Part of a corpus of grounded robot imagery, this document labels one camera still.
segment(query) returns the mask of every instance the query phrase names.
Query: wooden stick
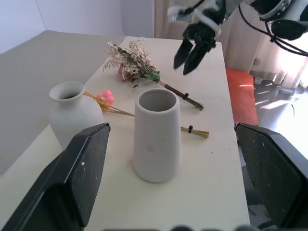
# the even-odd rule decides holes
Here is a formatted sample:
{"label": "wooden stick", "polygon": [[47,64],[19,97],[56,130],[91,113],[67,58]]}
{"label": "wooden stick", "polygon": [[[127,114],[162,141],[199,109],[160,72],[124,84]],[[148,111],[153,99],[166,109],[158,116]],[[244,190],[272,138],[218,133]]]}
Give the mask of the wooden stick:
{"label": "wooden stick", "polygon": [[188,98],[185,94],[183,94],[182,92],[174,89],[173,87],[171,87],[169,84],[165,83],[164,81],[160,80],[158,81],[158,84],[160,84],[161,86],[163,86],[164,88],[172,91],[173,93],[175,93],[177,96],[179,96],[180,98],[182,98],[183,100],[189,102],[190,104],[194,105],[196,108],[200,109],[201,111],[204,109],[203,105],[201,103],[196,102],[195,100],[192,100],[190,98]]}
{"label": "wooden stick", "polygon": [[[104,102],[102,99],[97,99],[95,96],[91,95],[88,92],[85,92],[84,95],[89,96],[92,99],[94,99],[100,105],[102,111],[111,112],[111,113],[115,113],[115,114],[119,114],[119,115],[131,116],[131,117],[135,116],[132,113],[122,111],[122,110],[117,109],[115,107],[111,107],[106,102]],[[181,127],[181,131],[189,132],[189,129],[185,128],[185,127]],[[209,132],[208,131],[192,130],[191,133],[194,134],[194,135],[203,137],[203,138],[208,138],[208,136],[209,136]]]}

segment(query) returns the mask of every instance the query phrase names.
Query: ceramic vase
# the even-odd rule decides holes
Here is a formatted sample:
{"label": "ceramic vase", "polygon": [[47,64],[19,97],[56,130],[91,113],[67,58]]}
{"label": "ceramic vase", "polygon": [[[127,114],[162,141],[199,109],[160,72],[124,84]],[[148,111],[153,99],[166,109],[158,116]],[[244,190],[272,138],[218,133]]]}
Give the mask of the ceramic vase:
{"label": "ceramic vase", "polygon": [[180,169],[180,103],[166,89],[151,89],[136,100],[133,165],[150,182],[171,180]]}
{"label": "ceramic vase", "polygon": [[49,92],[57,103],[50,113],[50,125],[63,150],[83,129],[104,122],[100,106],[84,92],[85,86],[78,82],[61,83]]}

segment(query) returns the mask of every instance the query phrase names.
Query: brown twig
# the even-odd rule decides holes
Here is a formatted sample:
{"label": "brown twig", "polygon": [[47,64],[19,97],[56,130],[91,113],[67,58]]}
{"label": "brown twig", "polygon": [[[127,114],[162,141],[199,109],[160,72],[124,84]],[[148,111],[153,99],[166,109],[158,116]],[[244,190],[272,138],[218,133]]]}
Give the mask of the brown twig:
{"label": "brown twig", "polygon": [[188,94],[183,94],[182,92],[174,89],[173,87],[171,87],[169,84],[165,83],[164,81],[160,80],[158,82],[160,85],[162,85],[164,88],[172,91],[173,93],[175,93],[177,96],[179,96],[180,98],[182,98],[183,100],[189,102],[190,104],[194,105],[196,108],[200,109],[201,111],[204,109],[203,105],[201,103],[196,102],[195,100],[192,100],[190,98],[188,98]]}

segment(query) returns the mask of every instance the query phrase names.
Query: vase opening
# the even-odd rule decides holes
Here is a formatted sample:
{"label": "vase opening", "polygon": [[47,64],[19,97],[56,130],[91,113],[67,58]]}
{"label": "vase opening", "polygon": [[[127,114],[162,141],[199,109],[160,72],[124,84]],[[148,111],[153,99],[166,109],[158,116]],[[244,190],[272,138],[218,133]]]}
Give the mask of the vase opening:
{"label": "vase opening", "polygon": [[61,83],[49,92],[49,96],[56,102],[65,102],[79,98],[85,92],[85,86],[78,82]]}
{"label": "vase opening", "polygon": [[165,89],[152,89],[144,92],[139,97],[142,108],[152,112],[164,112],[175,106],[176,96]]}

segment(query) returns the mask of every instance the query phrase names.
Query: pink ball flower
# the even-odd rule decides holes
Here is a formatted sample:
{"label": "pink ball flower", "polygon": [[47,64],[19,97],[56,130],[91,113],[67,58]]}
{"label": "pink ball flower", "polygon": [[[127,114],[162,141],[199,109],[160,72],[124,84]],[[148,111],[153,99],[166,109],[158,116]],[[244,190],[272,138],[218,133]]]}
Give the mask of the pink ball flower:
{"label": "pink ball flower", "polygon": [[96,96],[96,98],[98,98],[98,99],[101,99],[101,97],[103,97],[102,93],[98,93],[97,96]]}
{"label": "pink ball flower", "polygon": [[111,91],[110,90],[106,90],[106,91],[103,92],[103,97],[104,98],[107,99],[109,96],[111,96]]}
{"label": "pink ball flower", "polygon": [[114,103],[115,99],[113,96],[109,96],[106,98],[106,102],[110,105],[112,105]]}

